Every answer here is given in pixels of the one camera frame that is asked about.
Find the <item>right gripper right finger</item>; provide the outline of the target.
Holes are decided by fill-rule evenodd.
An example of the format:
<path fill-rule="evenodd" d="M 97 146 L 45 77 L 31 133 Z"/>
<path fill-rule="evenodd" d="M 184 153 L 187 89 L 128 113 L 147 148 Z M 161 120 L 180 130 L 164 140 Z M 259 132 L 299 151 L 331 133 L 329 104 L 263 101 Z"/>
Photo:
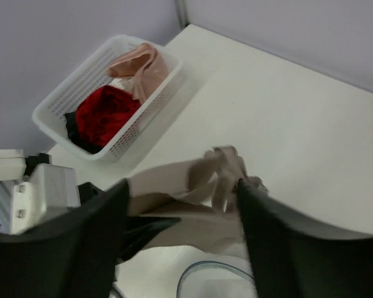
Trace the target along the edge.
<path fill-rule="evenodd" d="M 313 219 L 239 180 L 258 297 L 373 297 L 373 235 Z"/>

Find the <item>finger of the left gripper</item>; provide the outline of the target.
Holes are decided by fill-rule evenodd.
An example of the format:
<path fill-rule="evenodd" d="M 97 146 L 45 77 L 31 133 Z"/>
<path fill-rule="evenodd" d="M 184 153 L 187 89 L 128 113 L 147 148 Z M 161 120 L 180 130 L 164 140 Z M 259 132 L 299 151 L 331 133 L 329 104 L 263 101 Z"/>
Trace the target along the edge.
<path fill-rule="evenodd" d="M 128 217 L 121 245 L 121 261 L 128 261 L 159 233 L 181 221 L 178 217 Z"/>

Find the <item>pink beige bra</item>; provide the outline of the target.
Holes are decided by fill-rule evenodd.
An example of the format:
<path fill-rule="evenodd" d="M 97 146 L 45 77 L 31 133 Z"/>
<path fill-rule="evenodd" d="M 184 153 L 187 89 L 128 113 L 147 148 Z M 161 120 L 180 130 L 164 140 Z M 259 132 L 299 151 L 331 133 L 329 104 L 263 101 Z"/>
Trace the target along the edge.
<path fill-rule="evenodd" d="M 132 78 L 133 98 L 143 105 L 168 76 L 168 69 L 159 51 L 149 43 L 142 43 L 113 60 L 106 74 L 111 78 Z"/>

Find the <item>black garment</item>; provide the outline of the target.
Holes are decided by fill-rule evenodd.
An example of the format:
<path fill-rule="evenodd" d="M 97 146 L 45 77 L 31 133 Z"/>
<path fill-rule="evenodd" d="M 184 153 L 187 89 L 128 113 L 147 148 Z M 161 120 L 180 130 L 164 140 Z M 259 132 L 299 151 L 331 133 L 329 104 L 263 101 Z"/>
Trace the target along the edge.
<path fill-rule="evenodd" d="M 91 154 L 96 154 L 102 150 L 102 147 L 81 139 L 76 123 L 76 112 L 66 113 L 64 117 L 66 120 L 67 137 L 72 143 Z"/>

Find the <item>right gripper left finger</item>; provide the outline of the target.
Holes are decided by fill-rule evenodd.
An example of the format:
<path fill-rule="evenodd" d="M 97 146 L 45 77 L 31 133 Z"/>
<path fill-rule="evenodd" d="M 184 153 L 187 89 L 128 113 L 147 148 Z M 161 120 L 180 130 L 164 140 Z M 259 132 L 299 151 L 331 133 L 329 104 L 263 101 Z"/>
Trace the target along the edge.
<path fill-rule="evenodd" d="M 0 297 L 109 297 L 128 202 L 122 180 L 22 234 L 0 233 Z"/>

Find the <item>white cloth in basket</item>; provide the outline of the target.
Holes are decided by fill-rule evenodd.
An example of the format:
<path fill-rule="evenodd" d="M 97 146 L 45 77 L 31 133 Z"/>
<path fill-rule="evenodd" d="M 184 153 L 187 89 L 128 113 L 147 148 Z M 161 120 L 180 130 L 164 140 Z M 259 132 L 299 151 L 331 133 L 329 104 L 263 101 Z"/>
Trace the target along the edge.
<path fill-rule="evenodd" d="M 129 94 L 134 94 L 135 81 L 134 78 L 115 78 L 110 83 L 110 86 L 123 90 Z"/>

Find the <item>red bra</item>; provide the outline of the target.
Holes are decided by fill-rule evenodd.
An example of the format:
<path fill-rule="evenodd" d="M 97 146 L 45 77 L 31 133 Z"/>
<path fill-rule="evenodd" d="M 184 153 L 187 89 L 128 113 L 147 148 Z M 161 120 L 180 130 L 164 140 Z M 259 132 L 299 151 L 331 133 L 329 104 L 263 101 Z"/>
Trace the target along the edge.
<path fill-rule="evenodd" d="M 106 146 L 140 107 L 132 94 L 110 85 L 98 88 L 76 110 L 81 139 Z"/>

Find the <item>white plastic basket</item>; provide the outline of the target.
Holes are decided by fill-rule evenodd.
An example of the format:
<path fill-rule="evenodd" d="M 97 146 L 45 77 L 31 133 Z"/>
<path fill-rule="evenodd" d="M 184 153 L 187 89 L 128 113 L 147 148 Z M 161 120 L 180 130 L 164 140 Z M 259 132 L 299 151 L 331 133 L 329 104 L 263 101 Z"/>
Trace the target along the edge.
<path fill-rule="evenodd" d="M 160 45 L 112 37 L 35 108 L 32 120 L 70 153 L 114 162 L 171 99 L 182 66 Z"/>

